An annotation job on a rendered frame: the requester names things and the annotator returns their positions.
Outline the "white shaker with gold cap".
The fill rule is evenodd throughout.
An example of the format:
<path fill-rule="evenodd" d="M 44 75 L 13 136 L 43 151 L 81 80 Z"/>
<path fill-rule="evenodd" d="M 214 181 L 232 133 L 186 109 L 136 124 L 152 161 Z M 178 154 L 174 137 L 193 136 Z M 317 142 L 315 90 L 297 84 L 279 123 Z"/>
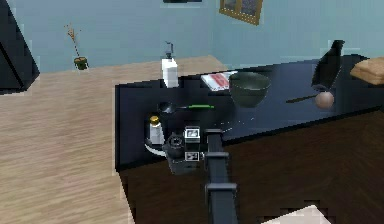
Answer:
<path fill-rule="evenodd" d="M 149 129 L 150 141 L 153 144 L 162 145 L 165 139 L 164 139 L 162 124 L 160 122 L 159 117 L 151 116 L 149 121 L 150 121 L 150 129 Z"/>

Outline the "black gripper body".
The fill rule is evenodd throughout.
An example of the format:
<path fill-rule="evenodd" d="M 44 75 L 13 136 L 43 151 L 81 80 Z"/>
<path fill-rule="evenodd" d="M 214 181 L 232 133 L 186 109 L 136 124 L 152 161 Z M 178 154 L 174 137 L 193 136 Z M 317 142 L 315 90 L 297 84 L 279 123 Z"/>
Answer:
<path fill-rule="evenodd" d="M 172 133 L 162 146 L 166 159 L 174 175 L 183 175 L 197 169 L 200 161 L 200 145 L 186 143 L 182 134 Z"/>

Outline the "red and white book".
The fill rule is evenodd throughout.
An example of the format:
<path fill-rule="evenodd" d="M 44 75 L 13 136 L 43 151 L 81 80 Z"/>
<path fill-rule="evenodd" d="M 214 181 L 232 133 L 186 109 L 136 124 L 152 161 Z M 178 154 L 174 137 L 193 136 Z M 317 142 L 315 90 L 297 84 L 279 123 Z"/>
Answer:
<path fill-rule="evenodd" d="M 211 91 L 222 91 L 229 88 L 229 77 L 236 74 L 236 71 L 212 73 L 201 76 L 201 80 Z"/>

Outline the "black cabinet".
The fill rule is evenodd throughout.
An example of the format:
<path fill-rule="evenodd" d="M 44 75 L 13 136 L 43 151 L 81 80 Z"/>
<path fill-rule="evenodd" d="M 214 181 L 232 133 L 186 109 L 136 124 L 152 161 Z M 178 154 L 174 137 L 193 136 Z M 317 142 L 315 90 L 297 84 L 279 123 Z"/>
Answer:
<path fill-rule="evenodd" d="M 40 71 L 6 0 L 0 0 L 0 95 L 26 91 Z"/>

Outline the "dark green bowl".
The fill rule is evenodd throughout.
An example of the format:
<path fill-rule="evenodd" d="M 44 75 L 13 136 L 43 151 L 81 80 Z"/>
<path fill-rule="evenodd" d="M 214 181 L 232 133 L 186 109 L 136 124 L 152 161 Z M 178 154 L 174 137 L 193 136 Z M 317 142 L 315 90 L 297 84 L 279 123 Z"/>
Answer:
<path fill-rule="evenodd" d="M 256 107 L 266 96 L 271 81 L 256 72 L 237 72 L 229 77 L 229 92 L 240 107 Z"/>

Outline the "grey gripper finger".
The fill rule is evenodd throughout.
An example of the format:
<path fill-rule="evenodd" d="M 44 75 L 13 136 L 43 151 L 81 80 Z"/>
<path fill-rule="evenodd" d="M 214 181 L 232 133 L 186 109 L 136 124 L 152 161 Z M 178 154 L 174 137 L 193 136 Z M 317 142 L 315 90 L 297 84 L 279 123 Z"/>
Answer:
<path fill-rule="evenodd" d="M 166 153 L 163 150 L 154 149 L 147 144 L 144 144 L 144 146 L 147 149 L 147 151 L 151 152 L 152 154 L 157 155 L 157 156 L 166 157 Z"/>
<path fill-rule="evenodd" d="M 146 144 L 152 144 L 152 142 L 151 142 L 151 135 L 150 135 L 150 126 L 151 126 L 150 117 L 151 116 L 147 117 L 145 119 L 145 123 L 144 123 L 144 132 L 145 132 Z"/>

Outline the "dry plant in green pot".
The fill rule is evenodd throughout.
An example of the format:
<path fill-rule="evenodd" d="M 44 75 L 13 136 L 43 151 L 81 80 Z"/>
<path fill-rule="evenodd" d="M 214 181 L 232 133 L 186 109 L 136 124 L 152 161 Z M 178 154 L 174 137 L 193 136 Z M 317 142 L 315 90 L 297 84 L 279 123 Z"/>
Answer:
<path fill-rule="evenodd" d="M 73 59 L 73 62 L 76 69 L 79 71 L 87 70 L 89 68 L 88 60 L 85 56 L 80 55 L 80 52 L 78 49 L 78 43 L 77 43 L 77 33 L 75 32 L 75 29 L 73 28 L 71 23 L 66 24 L 64 28 L 66 29 L 66 33 L 71 39 L 74 46 L 76 57 Z"/>

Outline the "dark thin knife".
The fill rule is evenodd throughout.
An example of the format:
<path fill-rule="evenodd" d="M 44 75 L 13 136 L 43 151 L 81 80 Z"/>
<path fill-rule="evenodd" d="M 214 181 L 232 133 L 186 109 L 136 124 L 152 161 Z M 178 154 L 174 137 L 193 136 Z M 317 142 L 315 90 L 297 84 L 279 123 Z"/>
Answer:
<path fill-rule="evenodd" d="M 301 102 L 307 99 L 315 98 L 317 95 L 310 95 L 310 96 L 305 96 L 305 97 L 299 97 L 299 98 L 294 98 L 294 99 L 289 99 L 286 100 L 286 103 L 296 103 L 296 102 Z"/>

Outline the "white soap dispenser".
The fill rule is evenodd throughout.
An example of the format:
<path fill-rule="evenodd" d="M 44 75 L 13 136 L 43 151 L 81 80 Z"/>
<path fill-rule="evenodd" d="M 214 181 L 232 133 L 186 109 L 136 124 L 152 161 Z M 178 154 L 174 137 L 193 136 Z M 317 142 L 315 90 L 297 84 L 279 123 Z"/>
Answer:
<path fill-rule="evenodd" d="M 162 59 L 162 78 L 167 88 L 175 88 L 179 86 L 178 82 L 178 65 L 172 57 L 174 45 L 172 42 L 166 41 L 167 49 L 165 50 L 165 58 Z"/>

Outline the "gold framed wall picture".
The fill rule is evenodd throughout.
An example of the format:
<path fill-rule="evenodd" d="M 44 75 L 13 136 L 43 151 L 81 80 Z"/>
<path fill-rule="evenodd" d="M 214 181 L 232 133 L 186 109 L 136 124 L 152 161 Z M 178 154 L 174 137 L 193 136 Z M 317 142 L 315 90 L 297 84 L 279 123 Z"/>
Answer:
<path fill-rule="evenodd" d="M 219 13 L 257 26 L 262 6 L 263 0 L 220 0 Z"/>

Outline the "tan bread loaf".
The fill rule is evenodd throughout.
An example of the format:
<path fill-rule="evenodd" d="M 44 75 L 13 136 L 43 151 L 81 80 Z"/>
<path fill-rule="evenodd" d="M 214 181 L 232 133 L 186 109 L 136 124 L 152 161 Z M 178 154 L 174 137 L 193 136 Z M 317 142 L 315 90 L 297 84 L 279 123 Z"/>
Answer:
<path fill-rule="evenodd" d="M 384 84 L 384 57 L 363 60 L 353 67 L 350 74 L 373 85 Z"/>

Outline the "black kitchen counter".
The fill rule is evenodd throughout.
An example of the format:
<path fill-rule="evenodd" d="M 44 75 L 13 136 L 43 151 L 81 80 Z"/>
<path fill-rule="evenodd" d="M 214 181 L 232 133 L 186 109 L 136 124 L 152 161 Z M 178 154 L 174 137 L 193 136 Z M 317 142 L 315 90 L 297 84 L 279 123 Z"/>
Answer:
<path fill-rule="evenodd" d="M 331 224 L 384 224 L 384 85 L 351 76 L 355 55 L 342 59 L 334 104 L 313 98 L 313 61 L 262 68 L 271 86 L 254 108 L 237 106 L 228 91 L 211 91 L 199 76 L 166 88 L 159 80 L 115 89 L 115 166 L 136 224 L 208 224 L 207 172 L 174 175 L 166 160 L 144 146 L 145 119 L 160 102 L 214 109 L 178 111 L 161 118 L 167 133 L 188 125 L 220 129 L 237 184 L 239 224 L 260 224 L 316 205 Z"/>

